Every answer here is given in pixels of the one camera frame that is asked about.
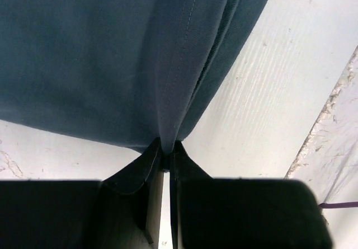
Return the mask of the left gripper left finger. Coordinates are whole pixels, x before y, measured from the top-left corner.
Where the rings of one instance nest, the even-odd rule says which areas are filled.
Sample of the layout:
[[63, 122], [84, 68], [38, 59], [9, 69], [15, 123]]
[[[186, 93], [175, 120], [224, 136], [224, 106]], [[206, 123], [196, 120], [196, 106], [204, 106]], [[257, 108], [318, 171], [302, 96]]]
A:
[[161, 141], [103, 180], [1, 181], [2, 248], [157, 248]]

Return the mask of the blue t shirt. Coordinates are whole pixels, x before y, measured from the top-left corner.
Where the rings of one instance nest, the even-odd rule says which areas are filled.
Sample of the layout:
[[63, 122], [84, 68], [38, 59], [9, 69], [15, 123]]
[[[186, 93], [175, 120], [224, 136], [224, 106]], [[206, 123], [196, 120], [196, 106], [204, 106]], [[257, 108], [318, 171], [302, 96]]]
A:
[[1, 119], [170, 153], [267, 0], [1, 0]]

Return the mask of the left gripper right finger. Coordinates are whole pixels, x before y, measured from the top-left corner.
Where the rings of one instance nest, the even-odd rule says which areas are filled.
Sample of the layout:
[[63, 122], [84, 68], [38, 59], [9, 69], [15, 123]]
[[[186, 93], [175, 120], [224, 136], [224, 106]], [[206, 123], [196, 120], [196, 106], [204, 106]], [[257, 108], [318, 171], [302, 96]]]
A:
[[169, 160], [174, 248], [332, 248], [304, 183], [212, 178], [180, 142]]

